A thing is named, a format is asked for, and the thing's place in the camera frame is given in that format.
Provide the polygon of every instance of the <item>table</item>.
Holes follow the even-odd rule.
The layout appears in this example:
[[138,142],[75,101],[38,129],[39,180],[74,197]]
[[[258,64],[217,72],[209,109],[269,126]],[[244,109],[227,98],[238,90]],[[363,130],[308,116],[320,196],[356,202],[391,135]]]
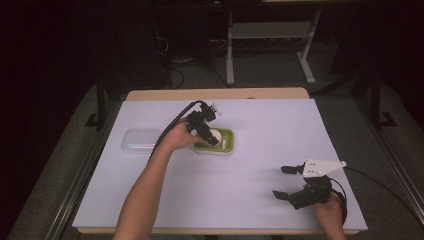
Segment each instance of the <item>table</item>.
[[[320,232],[312,207],[294,210],[272,194],[272,190],[296,192],[304,184],[300,175],[281,173],[281,166],[301,165],[307,158],[338,160],[314,100],[308,99],[301,88],[131,92],[121,107],[73,226],[82,233],[114,232],[122,203],[148,160],[148,156],[124,153],[120,148],[123,135],[132,127],[155,126],[163,130],[193,99],[218,105],[223,115],[209,125],[234,131],[234,151],[230,156],[212,156],[195,153],[190,146],[175,152],[152,233]],[[343,170],[329,176],[347,193],[346,233],[366,230]]]

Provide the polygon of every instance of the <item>white table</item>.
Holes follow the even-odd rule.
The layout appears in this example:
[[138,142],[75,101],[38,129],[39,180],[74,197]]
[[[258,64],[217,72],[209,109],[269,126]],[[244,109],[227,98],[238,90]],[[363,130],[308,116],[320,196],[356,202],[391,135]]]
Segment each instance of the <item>white table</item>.
[[[176,98],[196,96],[187,97],[187,91],[197,92],[180,91]],[[225,95],[228,98],[266,98],[276,96],[275,91],[284,90],[211,91],[216,91],[216,98]],[[154,93],[148,91],[147,95],[158,96]],[[137,94],[130,94],[128,99]],[[277,200],[272,190],[292,193],[301,190],[304,184],[301,175],[283,174],[281,166],[301,165],[307,158],[338,161],[338,157],[314,100],[277,98],[211,99],[223,115],[209,125],[234,131],[234,151],[230,156],[212,156],[198,154],[189,146],[174,153],[153,233],[276,235],[320,232],[312,207],[295,210],[289,202]],[[163,130],[190,102],[123,103],[75,217],[74,227],[82,233],[114,232],[125,197],[148,160],[148,156],[124,153],[121,142],[125,132],[138,127]],[[347,193],[346,233],[366,230],[343,170],[329,176],[340,182]]]

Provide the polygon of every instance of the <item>white desk leg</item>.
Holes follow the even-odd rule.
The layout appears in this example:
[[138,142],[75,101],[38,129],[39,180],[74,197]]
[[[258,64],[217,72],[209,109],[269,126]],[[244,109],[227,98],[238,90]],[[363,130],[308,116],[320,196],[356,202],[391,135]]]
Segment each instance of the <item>white desk leg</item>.
[[234,85],[234,65],[233,65],[233,13],[228,16],[228,52],[227,52],[227,84]]
[[314,19],[309,26],[308,35],[306,36],[306,45],[303,48],[302,52],[297,52],[297,58],[299,59],[300,66],[302,66],[303,73],[305,74],[306,81],[309,84],[315,84],[315,78],[312,74],[311,68],[309,67],[306,57],[308,56],[309,48],[311,47],[312,40],[314,39],[315,30],[318,25],[319,15],[321,14],[321,9],[315,11]]

